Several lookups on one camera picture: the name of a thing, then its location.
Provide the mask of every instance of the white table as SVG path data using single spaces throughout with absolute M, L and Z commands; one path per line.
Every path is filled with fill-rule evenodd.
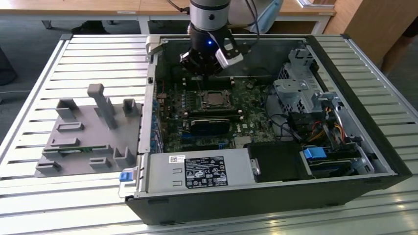
M 93 104 L 87 87 L 100 82 L 112 103 L 128 97 L 143 102 L 145 36 L 79 35 L 60 40 L 0 146 L 0 234 L 352 235 L 416 230 L 416 111 L 350 40 L 339 36 L 316 39 L 414 173 L 408 180 L 339 207 L 147 226 L 117 196 L 119 173 L 33 178 L 58 98 L 72 97 L 77 105 Z M 332 90 L 322 72 L 320 76 Z

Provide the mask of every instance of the wooden table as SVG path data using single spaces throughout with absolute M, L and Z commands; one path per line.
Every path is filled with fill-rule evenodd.
M 189 0 L 172 0 L 179 7 L 187 7 Z M 189 16 L 180 13 L 167 0 L 141 0 L 139 7 L 139 25 L 143 34 L 149 34 L 148 21 L 188 21 Z M 275 21 L 311 21 L 316 22 L 312 34 L 322 34 L 328 24 L 330 17 L 335 15 L 332 9 L 302 8 L 296 0 L 283 0 L 279 16 Z
M 189 0 L 173 0 L 181 7 Z M 304 9 L 296 0 L 283 0 L 276 21 L 316 22 L 312 34 L 327 26 L 332 9 Z M 46 28 L 50 20 L 137 20 L 141 34 L 149 34 L 149 20 L 188 21 L 167 0 L 0 0 L 0 20 L 40 20 Z
M 0 20 L 136 20 L 141 0 L 0 0 Z

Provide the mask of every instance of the metal bracket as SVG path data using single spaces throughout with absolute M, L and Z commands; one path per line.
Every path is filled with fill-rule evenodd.
M 161 41 L 159 35 L 147 36 L 145 50 L 148 55 L 156 54 L 161 50 Z

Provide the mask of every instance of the floor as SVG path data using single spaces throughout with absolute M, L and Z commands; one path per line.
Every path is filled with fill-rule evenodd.
M 8 85 L 0 86 L 0 142 L 8 132 L 18 110 L 25 102 L 29 92 L 1 94 L 5 91 L 30 91 L 60 35 L 69 33 L 73 27 L 83 22 L 53 21 L 53 29 L 45 30 L 37 21 L 0 21 L 0 47 L 18 74 L 18 78 Z M 139 34 L 139 25 L 135 21 L 104 23 L 112 34 Z M 184 33 L 187 22 L 165 22 L 164 27 L 156 23 L 149 24 L 152 33 Z M 404 95 L 412 106 L 418 108 L 418 40 L 404 55 L 396 69 L 388 78 Z

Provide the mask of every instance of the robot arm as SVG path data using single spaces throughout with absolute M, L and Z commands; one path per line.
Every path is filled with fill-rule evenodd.
M 221 69 L 243 60 L 243 55 L 249 51 L 248 45 L 237 45 L 228 30 L 228 21 L 235 24 L 244 21 L 243 26 L 253 31 L 263 19 L 263 33 L 271 27 L 279 12 L 279 0 L 189 0 L 189 51 L 180 55 L 180 64 L 195 75 L 211 76 Z M 260 6 L 261 18 L 257 18 L 257 6 Z

